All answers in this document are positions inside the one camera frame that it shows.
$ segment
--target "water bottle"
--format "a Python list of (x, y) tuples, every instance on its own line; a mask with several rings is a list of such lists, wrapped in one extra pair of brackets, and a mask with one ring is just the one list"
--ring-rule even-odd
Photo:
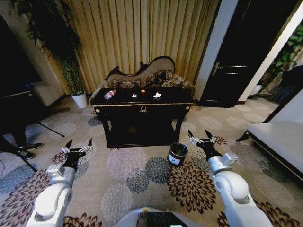
[(110, 99), (115, 93), (116, 93), (117, 90), (111, 90), (109, 92), (107, 92), (105, 95), (104, 95), (104, 98), (107, 100), (107, 99)]

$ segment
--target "door frame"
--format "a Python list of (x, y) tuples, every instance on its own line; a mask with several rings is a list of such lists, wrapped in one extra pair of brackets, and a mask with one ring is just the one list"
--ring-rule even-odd
[[(209, 42), (205, 51), (203, 62), (200, 67), (200, 71), (196, 80), (196, 100), (200, 101), (206, 83), (209, 76), (211, 75), (215, 60), (221, 48), (223, 39), (225, 37), (227, 28), (230, 24), (232, 16), (234, 14), (235, 8), (237, 6), (238, 0), (222, 0), (220, 8), (218, 10), (217, 18), (214, 22), (214, 27), (210, 35)], [(276, 40), (270, 52), (265, 57), (263, 63), (260, 65), (259, 69), (253, 76), (250, 83), (247, 85), (246, 89), (240, 96), (239, 100), (244, 103), (250, 92), (259, 82), (261, 77), (264, 75), (267, 68), (270, 66), (271, 62), (278, 55), (284, 44), (287, 42), (288, 38), (291, 36), (293, 31), (297, 28), (301, 20), (303, 19), (303, 1), (298, 2), (298, 8), (295, 8), (296, 12), (292, 15), (288, 24), (284, 27), (280, 36)]]
[(208, 78), (212, 72), (223, 39), (237, 7), (238, 0), (222, 0), (214, 21), (200, 71), (196, 80), (195, 98), (200, 101)]

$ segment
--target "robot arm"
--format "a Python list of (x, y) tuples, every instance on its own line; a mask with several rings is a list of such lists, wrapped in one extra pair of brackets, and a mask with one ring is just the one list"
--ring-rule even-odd
[(232, 172), (231, 165), (239, 158), (234, 153), (223, 156), (214, 149), (215, 137), (206, 131), (209, 139), (197, 139), (188, 131), (189, 140), (201, 147), (206, 154), (214, 185), (220, 193), (225, 214), (231, 227), (272, 227), (265, 213), (259, 209), (251, 194), (247, 182), (237, 173)]
[(27, 222), (27, 227), (62, 227), (64, 214), (72, 198), (72, 184), (78, 168), (78, 160), (92, 150), (90, 139), (88, 146), (82, 149), (70, 149), (68, 142), (62, 152), (67, 155), (64, 165), (50, 165), (51, 186), (41, 192), (34, 211)]

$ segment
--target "sneaker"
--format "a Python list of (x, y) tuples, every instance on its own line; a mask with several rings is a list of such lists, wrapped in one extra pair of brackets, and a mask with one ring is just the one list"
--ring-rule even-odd
[(30, 153), (26, 150), (19, 150), (18, 153), (22, 155), (25, 160), (29, 160), (35, 157), (33, 153)]
[(43, 143), (35, 143), (35, 144), (27, 144), (24, 147), (19, 147), (22, 150), (35, 150), (40, 147), (42, 147), (44, 144)]

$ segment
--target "door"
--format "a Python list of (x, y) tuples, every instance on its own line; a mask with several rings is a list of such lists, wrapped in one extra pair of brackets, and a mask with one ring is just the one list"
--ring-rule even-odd
[(239, 0), (200, 99), (233, 107), (265, 59), (297, 0)]

